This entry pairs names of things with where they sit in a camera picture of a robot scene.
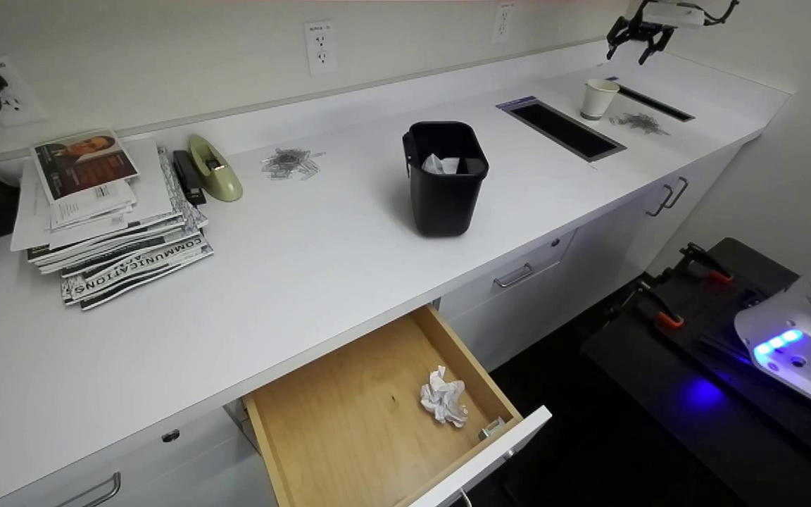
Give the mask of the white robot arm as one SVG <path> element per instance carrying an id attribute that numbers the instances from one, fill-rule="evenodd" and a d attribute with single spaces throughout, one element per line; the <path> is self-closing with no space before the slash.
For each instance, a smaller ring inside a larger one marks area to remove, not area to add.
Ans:
<path id="1" fill-rule="evenodd" d="M 629 18 L 616 18 L 605 35 L 605 58 L 615 58 L 625 42 L 640 42 L 640 65 L 665 52 L 680 28 L 723 25 L 741 0 L 726 0 L 720 14 L 708 12 L 699 0 L 640 0 Z"/>

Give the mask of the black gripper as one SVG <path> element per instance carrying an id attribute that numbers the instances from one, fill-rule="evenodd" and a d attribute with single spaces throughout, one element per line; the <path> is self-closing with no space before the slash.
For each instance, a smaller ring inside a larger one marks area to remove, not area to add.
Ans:
<path id="1" fill-rule="evenodd" d="M 616 32 L 608 32 L 608 55 L 615 58 L 622 42 L 644 42 L 644 52 L 640 55 L 640 65 L 644 65 L 653 55 L 665 52 L 672 38 L 670 25 L 647 24 L 643 14 L 633 14 L 630 21 L 620 18 Z"/>

